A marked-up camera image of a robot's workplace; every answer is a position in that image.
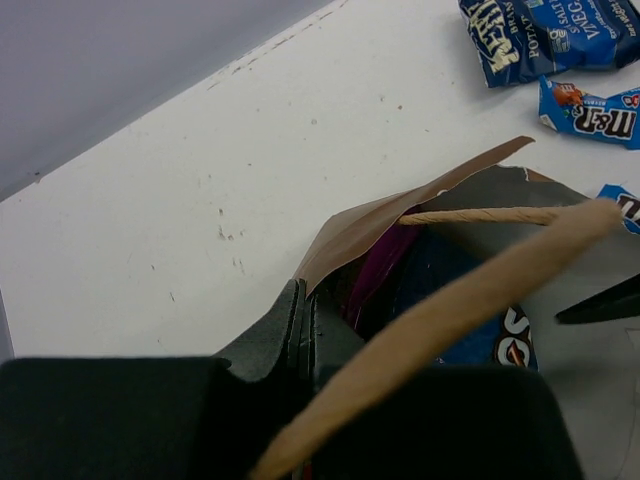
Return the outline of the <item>blue Kettle chips bag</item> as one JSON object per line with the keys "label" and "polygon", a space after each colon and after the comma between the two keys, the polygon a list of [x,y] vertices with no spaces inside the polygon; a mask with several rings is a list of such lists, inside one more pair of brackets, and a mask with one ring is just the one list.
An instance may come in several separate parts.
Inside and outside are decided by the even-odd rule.
{"label": "blue Kettle chips bag", "polygon": [[616,70],[639,59],[631,1],[460,1],[489,88],[569,70]]}

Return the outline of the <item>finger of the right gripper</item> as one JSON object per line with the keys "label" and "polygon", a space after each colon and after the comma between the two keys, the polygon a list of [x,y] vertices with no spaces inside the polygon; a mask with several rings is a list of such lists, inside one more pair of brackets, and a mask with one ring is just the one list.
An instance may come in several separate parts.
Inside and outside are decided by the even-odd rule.
{"label": "finger of the right gripper", "polygon": [[581,325],[637,317],[640,312],[640,275],[628,278],[555,315],[559,324]]}

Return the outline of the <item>blue Doritos chips bag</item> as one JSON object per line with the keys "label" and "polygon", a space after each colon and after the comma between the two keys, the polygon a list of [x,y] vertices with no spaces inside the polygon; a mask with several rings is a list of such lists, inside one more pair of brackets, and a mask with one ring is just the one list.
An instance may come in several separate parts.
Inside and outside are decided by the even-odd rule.
{"label": "blue Doritos chips bag", "polygon": [[[389,319],[469,273],[481,261],[464,248],[431,230],[424,230],[409,250],[401,270]],[[515,304],[491,317],[434,361],[436,365],[499,364],[538,369],[531,324]]]}

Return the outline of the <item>small blue M&M's packet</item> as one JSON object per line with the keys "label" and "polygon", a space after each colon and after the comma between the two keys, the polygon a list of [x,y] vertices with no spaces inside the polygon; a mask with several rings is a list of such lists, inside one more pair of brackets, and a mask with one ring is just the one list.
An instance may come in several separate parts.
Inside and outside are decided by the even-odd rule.
{"label": "small blue M&M's packet", "polygon": [[541,76],[538,116],[558,133],[639,149],[638,88],[602,98]]}

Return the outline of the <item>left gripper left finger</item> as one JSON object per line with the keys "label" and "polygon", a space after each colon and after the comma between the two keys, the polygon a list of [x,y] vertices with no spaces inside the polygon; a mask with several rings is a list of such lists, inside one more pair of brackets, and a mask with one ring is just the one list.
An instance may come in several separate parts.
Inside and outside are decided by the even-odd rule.
{"label": "left gripper left finger", "polygon": [[293,369],[305,314],[306,282],[289,280],[271,308],[213,357],[245,383]]}

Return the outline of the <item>purple snack packet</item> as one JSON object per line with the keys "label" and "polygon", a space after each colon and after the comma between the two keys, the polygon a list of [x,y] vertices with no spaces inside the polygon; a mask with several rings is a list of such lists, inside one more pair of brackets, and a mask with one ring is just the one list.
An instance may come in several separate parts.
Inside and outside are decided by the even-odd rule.
{"label": "purple snack packet", "polygon": [[345,310],[346,322],[358,333],[362,310],[410,249],[422,230],[419,226],[394,225],[367,252]]}

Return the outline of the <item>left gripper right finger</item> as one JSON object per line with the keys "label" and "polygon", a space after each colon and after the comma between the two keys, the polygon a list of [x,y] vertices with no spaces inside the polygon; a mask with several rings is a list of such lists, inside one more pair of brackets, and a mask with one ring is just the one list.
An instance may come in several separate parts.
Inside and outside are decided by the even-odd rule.
{"label": "left gripper right finger", "polygon": [[328,294],[311,296],[311,387],[317,394],[364,346]]}

